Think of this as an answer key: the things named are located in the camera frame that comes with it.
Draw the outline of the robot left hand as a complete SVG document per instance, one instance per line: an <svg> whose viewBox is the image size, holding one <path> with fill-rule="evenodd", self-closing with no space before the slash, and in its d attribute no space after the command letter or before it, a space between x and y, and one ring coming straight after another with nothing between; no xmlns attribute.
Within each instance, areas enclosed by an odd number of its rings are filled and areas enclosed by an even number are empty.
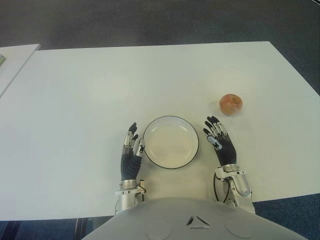
<svg viewBox="0 0 320 240"><path fill-rule="evenodd" d="M136 180L141 168L142 156L145 151L145 141L141 138L134 150L135 143L139 137L139 135L136 134L137 129L137 123L134 122L129 127L124 138L120 162L122 181Z"/></svg>

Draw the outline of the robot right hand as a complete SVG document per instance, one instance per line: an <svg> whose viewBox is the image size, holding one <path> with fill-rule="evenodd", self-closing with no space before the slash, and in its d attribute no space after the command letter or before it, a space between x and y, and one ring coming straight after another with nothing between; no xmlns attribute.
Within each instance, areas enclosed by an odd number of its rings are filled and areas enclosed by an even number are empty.
<svg viewBox="0 0 320 240"><path fill-rule="evenodd" d="M213 146L221 166L237 163L236 149L224 125L215 117L208 116L203 131L207 141Z"/></svg>

